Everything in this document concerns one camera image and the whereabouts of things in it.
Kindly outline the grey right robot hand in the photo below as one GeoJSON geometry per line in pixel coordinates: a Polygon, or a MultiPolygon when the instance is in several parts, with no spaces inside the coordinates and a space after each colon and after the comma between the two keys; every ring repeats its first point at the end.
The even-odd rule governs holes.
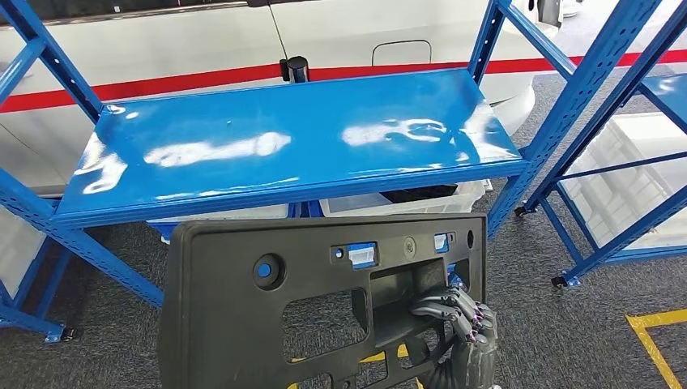
{"type": "Polygon", "coordinates": [[[448,287],[418,297],[409,307],[415,316],[429,316],[451,325],[450,356],[420,374],[424,388],[493,388],[498,346],[497,316],[467,292],[448,287]]]}

